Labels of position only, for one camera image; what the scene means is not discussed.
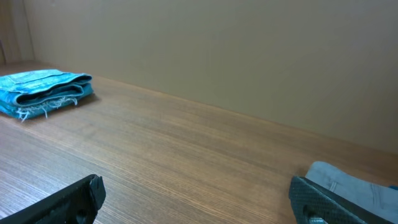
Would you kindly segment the grey shorts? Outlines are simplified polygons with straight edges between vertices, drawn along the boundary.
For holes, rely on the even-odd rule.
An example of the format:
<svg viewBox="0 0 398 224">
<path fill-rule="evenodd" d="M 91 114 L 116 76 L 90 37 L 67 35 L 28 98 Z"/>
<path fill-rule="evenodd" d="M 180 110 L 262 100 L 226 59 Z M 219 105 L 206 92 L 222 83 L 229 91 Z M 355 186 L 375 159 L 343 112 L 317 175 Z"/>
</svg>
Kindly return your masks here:
<svg viewBox="0 0 398 224">
<path fill-rule="evenodd" d="M 314 162 L 305 177 L 357 206 L 397 223 L 397 187 L 366 182 L 322 161 Z"/>
</svg>

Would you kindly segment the light blue jeans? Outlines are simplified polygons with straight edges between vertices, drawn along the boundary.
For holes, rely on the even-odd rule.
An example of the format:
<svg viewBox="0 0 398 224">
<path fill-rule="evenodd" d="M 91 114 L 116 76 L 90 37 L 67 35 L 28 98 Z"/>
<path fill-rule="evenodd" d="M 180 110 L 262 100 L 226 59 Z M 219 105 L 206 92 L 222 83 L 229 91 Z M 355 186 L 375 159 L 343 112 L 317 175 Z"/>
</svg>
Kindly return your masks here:
<svg viewBox="0 0 398 224">
<path fill-rule="evenodd" d="M 1 112 L 21 121 L 78 102 L 93 93 L 92 76 L 57 69 L 1 77 Z"/>
</svg>

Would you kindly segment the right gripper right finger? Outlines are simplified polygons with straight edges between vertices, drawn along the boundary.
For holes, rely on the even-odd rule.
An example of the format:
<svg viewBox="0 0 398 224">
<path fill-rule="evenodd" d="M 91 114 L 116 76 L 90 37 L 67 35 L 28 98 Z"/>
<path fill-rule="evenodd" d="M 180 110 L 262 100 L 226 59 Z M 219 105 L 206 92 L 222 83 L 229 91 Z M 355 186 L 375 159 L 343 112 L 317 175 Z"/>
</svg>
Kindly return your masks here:
<svg viewBox="0 0 398 224">
<path fill-rule="evenodd" d="M 298 224 L 390 223 L 305 177 L 292 177 L 289 199 Z"/>
</svg>

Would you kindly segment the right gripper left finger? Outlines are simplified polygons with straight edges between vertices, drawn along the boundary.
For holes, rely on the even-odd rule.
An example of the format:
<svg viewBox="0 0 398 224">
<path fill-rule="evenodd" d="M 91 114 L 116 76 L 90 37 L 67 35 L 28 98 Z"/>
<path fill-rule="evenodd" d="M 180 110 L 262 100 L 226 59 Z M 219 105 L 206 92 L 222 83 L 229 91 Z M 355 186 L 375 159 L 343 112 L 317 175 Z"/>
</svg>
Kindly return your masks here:
<svg viewBox="0 0 398 224">
<path fill-rule="evenodd" d="M 105 198 L 103 178 L 91 174 L 1 219 L 1 224 L 92 224 Z"/>
</svg>

